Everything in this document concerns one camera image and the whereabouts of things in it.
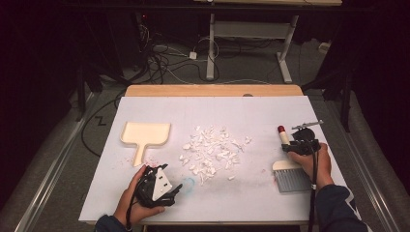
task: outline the wooden table edge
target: wooden table edge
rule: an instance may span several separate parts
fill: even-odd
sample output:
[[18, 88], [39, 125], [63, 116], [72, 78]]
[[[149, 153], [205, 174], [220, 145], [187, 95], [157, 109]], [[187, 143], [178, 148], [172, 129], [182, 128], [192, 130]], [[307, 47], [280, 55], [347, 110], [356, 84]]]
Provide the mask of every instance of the wooden table edge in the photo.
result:
[[131, 85], [125, 97], [303, 96], [298, 85]]

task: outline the sleeve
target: sleeve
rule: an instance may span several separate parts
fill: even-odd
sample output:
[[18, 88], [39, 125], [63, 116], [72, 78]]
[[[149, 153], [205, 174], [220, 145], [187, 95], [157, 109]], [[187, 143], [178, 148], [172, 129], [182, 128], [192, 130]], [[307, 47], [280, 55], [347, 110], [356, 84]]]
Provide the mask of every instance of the sleeve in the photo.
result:
[[362, 222], [353, 193], [346, 187], [322, 188], [316, 195], [316, 212], [321, 232], [372, 231]]
[[121, 222], [114, 216], [102, 216], [97, 220], [94, 231], [96, 232], [127, 232]]

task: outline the hand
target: hand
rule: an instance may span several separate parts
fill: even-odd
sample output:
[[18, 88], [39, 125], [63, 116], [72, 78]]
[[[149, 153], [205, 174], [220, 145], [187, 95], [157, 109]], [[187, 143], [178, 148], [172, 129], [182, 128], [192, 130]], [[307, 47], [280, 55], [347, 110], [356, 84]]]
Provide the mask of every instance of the hand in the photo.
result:
[[[133, 176], [129, 187], [124, 190], [121, 195], [120, 201], [118, 202], [117, 209], [115, 210], [114, 216], [126, 227], [127, 226], [127, 209], [130, 206], [130, 201], [135, 190], [138, 180], [142, 177], [146, 166], [143, 165], [139, 171]], [[163, 206], [158, 206], [155, 208], [142, 207], [139, 203], [132, 205], [132, 211], [130, 216], [130, 222], [132, 225], [140, 222], [142, 219], [150, 216], [157, 215], [165, 211]]]
[[[313, 179], [313, 156], [300, 156], [294, 152], [288, 152], [287, 155], [304, 168], [305, 172], [309, 175], [310, 180]], [[317, 189], [322, 189], [327, 185], [334, 184], [331, 171], [332, 165], [328, 153], [328, 145], [326, 143], [320, 143], [317, 159]]]

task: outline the red cap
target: red cap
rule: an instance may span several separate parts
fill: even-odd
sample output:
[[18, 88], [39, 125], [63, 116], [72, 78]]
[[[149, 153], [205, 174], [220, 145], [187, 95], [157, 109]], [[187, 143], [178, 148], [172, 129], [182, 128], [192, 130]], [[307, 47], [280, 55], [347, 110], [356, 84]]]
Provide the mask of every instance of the red cap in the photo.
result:
[[278, 132], [285, 132], [284, 127], [283, 126], [278, 126]]

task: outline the wooden paddle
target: wooden paddle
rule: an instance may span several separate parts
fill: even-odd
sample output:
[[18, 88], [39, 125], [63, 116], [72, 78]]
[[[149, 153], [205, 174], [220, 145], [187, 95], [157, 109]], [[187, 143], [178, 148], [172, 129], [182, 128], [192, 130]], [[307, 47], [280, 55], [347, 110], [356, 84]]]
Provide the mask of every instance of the wooden paddle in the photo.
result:
[[133, 166], [142, 163], [147, 146], [160, 146], [166, 142], [171, 124], [131, 123], [127, 122], [121, 134], [121, 141], [136, 145]]

